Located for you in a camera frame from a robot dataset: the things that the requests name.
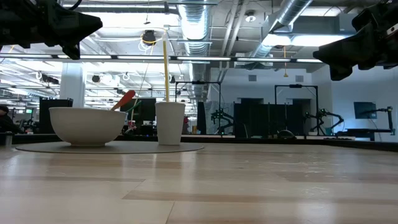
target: round mat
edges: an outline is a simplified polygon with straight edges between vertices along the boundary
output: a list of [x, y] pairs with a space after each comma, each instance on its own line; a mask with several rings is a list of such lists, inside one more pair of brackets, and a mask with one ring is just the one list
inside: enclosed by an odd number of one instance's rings
[[143, 154], [143, 153], [166, 153], [166, 152], [188, 152], [203, 149], [203, 145], [195, 143], [181, 143], [179, 146], [160, 146], [157, 142], [143, 141], [113, 141], [101, 147], [78, 147], [71, 146], [67, 142], [46, 142], [25, 144], [17, 146], [16, 149], [30, 152], [51, 153], [78, 153], [78, 154]]

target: monitor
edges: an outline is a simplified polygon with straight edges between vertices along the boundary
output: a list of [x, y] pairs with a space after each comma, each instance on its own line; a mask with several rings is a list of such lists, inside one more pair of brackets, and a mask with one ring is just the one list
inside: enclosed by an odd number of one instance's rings
[[377, 119], [377, 112], [368, 113], [376, 110], [376, 103], [354, 102], [355, 119]]
[[[141, 105], [138, 106], [134, 110], [134, 116], [133, 120], [134, 121], [155, 121], [156, 117], [156, 110], [155, 110], [155, 104], [156, 104], [156, 98], [139, 98], [139, 101], [141, 101]], [[136, 99], [132, 99], [130, 102], [126, 103], [122, 107], [120, 107], [120, 111], [128, 111], [134, 106]], [[131, 118], [131, 111], [129, 112], [128, 115], [128, 120]]]

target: table surface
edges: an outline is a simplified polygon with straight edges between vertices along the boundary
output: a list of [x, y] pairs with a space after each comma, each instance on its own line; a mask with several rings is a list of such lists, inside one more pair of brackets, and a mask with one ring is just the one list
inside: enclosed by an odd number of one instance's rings
[[398, 223], [398, 154], [205, 144], [170, 154], [0, 149], [0, 223]]

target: paper cup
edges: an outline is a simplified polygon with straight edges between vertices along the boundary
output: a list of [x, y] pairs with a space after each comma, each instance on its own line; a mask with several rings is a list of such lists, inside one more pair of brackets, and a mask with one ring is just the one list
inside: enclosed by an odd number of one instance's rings
[[155, 106], [158, 143], [178, 146], [181, 142], [185, 104], [161, 102]]

